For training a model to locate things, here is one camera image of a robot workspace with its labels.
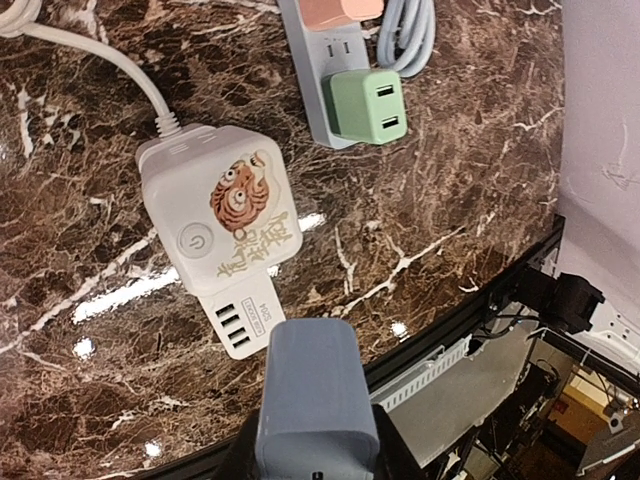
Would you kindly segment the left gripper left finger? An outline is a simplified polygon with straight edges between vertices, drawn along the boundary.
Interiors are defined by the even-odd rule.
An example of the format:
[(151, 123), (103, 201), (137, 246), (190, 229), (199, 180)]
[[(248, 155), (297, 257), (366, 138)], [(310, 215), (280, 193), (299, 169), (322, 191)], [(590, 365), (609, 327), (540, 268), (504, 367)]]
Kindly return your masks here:
[(214, 480), (256, 480), (260, 478), (255, 457), (259, 415), (250, 414), (214, 473)]

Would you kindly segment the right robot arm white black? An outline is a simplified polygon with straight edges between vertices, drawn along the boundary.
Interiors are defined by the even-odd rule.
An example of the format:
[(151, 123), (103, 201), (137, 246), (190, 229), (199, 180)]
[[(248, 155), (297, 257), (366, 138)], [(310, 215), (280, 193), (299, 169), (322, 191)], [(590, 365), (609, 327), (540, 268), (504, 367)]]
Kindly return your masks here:
[(639, 373), (639, 324), (627, 319), (586, 279), (567, 273), (553, 278), (529, 268), (511, 299), (536, 312), (542, 325), (572, 344), (631, 374)]

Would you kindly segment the green plug adapter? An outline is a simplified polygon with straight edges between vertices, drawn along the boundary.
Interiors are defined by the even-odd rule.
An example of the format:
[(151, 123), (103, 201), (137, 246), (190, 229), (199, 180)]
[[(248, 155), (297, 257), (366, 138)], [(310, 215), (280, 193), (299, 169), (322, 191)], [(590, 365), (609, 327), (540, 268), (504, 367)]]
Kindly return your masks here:
[(349, 70), (322, 80), (330, 131), (338, 137), (384, 145), (408, 131), (399, 74), (389, 69)]

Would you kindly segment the blue plug adapter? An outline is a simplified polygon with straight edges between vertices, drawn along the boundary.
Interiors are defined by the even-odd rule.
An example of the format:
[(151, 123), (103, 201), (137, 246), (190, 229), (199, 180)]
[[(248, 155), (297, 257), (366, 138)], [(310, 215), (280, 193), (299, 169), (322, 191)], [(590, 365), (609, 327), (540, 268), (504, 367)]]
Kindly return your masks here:
[(354, 329), (293, 319), (267, 349), (255, 457), (263, 479), (371, 479), (380, 451)]

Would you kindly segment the blue-grey power strip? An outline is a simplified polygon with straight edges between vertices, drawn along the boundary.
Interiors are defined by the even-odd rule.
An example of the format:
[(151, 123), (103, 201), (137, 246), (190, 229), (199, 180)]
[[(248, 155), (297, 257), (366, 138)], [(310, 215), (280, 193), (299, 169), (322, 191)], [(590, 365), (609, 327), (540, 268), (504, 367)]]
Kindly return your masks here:
[(351, 23), (312, 31), (304, 25), (297, 1), (283, 0), (277, 5), (313, 140), (337, 150), (353, 146), (353, 141), (343, 139), (331, 130), (322, 81), (336, 73), (370, 67), (361, 25)]

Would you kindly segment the white power strip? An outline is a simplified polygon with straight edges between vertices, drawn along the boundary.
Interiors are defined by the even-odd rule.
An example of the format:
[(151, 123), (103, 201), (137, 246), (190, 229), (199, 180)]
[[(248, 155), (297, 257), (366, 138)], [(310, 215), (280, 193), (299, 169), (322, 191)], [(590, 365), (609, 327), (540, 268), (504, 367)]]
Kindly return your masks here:
[(269, 344), (273, 328), (286, 316), (267, 271), (243, 279), (198, 301), (227, 354), (244, 360)]

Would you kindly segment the white cube socket adapter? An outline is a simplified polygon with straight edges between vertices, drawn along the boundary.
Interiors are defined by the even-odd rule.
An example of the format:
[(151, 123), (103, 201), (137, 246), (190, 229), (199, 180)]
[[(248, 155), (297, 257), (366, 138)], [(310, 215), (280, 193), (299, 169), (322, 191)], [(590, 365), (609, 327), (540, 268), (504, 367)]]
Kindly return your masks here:
[(144, 143), (136, 163), (144, 206), (192, 295), (214, 295), (300, 250), (286, 167), (270, 137), (191, 124)]

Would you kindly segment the pink plug adapter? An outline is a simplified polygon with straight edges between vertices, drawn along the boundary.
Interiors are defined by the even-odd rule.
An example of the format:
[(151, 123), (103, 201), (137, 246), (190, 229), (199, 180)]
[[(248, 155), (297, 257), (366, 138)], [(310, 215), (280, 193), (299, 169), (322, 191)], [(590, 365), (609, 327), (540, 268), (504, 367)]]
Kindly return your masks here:
[(312, 31), (324, 31), (354, 22), (379, 18), (383, 0), (300, 0), (304, 25)]

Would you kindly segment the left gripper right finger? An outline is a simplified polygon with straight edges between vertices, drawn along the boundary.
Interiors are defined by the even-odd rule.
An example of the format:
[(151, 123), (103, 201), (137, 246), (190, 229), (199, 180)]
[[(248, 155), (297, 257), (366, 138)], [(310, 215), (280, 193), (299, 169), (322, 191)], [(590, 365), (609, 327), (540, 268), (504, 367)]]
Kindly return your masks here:
[(424, 480), (425, 473), (384, 408), (374, 405), (373, 414), (380, 442), (373, 479)]

